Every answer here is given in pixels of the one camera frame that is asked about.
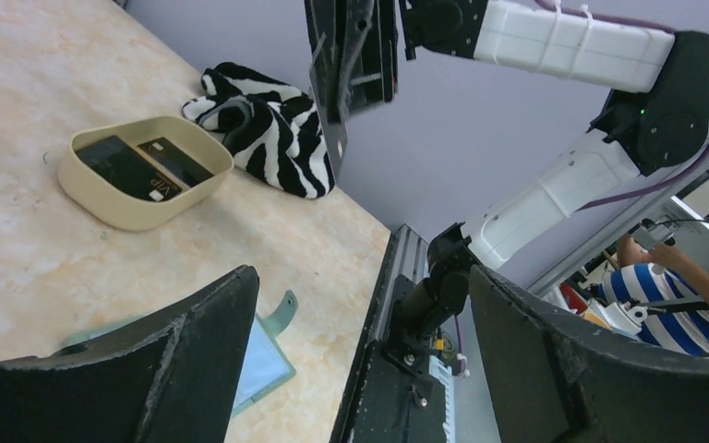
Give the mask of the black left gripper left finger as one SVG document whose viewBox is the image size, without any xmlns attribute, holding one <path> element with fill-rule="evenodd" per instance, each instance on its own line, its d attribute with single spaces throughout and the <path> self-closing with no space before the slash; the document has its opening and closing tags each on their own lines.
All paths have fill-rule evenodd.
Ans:
<svg viewBox="0 0 709 443">
<path fill-rule="evenodd" d="M 242 265 L 50 356 L 0 361 L 0 442 L 222 442 L 255 316 Z"/>
</svg>

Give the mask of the black VIP card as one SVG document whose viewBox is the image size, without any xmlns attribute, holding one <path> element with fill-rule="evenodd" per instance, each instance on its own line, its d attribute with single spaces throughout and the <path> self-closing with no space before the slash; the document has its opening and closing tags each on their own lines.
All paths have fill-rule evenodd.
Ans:
<svg viewBox="0 0 709 443">
<path fill-rule="evenodd" d="M 162 202 L 182 188 L 118 136 L 109 136 L 76 151 L 78 158 L 119 191 L 137 199 Z"/>
</svg>

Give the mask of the cream oval card tray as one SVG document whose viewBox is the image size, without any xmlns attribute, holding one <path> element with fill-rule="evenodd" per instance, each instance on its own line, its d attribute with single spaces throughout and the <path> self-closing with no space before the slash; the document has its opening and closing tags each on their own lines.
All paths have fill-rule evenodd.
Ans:
<svg viewBox="0 0 709 443">
<path fill-rule="evenodd" d="M 220 141 L 184 118 L 162 115 L 77 133 L 57 177 L 91 215 L 141 232 L 210 196 L 233 169 Z"/>
</svg>

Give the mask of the aluminium frame rail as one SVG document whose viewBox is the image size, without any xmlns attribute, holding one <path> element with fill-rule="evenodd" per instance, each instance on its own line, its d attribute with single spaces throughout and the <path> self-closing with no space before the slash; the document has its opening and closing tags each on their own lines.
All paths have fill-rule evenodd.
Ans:
<svg viewBox="0 0 709 443">
<path fill-rule="evenodd" d="M 391 234 L 364 321 L 365 345 L 385 336 L 398 277 L 403 276 L 412 283 L 426 277 L 427 249 L 428 242 L 406 224 Z"/>
</svg>

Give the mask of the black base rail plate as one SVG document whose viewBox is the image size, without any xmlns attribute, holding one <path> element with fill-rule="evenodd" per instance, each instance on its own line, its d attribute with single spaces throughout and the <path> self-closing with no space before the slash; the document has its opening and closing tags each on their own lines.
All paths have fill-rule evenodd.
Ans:
<svg viewBox="0 0 709 443">
<path fill-rule="evenodd" d="M 331 442 L 454 442 L 454 376 L 440 352 L 413 354 L 414 373 L 381 341 L 358 347 Z"/>
</svg>

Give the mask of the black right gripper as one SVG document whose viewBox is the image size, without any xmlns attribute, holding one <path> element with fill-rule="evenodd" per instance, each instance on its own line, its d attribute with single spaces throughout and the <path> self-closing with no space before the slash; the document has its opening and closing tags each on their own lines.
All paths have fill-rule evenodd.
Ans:
<svg viewBox="0 0 709 443">
<path fill-rule="evenodd" d="M 343 123 L 392 102 L 398 68 L 395 3 L 308 0 L 304 6 L 312 90 L 325 120 Z"/>
</svg>

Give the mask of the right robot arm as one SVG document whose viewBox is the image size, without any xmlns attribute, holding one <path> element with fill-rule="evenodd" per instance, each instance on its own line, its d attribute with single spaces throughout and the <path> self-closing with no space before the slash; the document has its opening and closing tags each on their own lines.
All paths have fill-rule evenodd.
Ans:
<svg viewBox="0 0 709 443">
<path fill-rule="evenodd" d="M 583 1 L 307 1 L 343 189 L 545 289 L 709 151 L 709 33 Z"/>
</svg>

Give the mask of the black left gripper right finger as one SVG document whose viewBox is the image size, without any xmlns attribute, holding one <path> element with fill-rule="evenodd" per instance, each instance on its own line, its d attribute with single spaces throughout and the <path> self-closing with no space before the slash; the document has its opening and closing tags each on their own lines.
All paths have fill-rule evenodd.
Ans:
<svg viewBox="0 0 709 443">
<path fill-rule="evenodd" d="M 709 442 L 709 360 L 563 311 L 483 266 L 471 306 L 504 442 Z"/>
</svg>

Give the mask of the green card holder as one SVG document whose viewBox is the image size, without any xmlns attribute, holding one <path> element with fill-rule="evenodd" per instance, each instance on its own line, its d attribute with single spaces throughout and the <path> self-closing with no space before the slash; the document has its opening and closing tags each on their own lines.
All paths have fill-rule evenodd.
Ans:
<svg viewBox="0 0 709 443">
<path fill-rule="evenodd" d="M 294 377 L 295 369 L 276 336 L 292 321 L 298 308 L 287 291 L 266 318 L 246 319 L 248 309 L 213 312 L 192 329 L 191 352 L 180 361 L 188 393 L 183 404 L 195 413 L 212 409 L 214 417 L 232 417 Z"/>
</svg>

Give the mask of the zebra striped cloth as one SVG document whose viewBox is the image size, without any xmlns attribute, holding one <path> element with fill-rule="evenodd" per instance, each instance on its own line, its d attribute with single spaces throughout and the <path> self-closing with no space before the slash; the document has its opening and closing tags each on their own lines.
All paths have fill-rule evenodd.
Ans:
<svg viewBox="0 0 709 443">
<path fill-rule="evenodd" d="M 299 198 L 334 189 L 318 109 L 307 93 L 234 62 L 205 69 L 200 86 L 203 94 L 181 114 L 217 138 L 237 168 Z"/>
</svg>

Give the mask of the person in striped shirt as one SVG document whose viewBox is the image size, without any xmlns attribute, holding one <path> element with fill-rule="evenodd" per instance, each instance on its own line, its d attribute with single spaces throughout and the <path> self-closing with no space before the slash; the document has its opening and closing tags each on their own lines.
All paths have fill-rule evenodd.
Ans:
<svg viewBox="0 0 709 443">
<path fill-rule="evenodd" d="M 619 268 L 597 285 L 596 295 L 611 303 L 660 302 L 699 296 L 704 310 L 650 315 L 636 338 L 675 353 L 709 353 L 709 270 L 675 246 L 644 249 L 628 233 L 617 241 Z"/>
</svg>

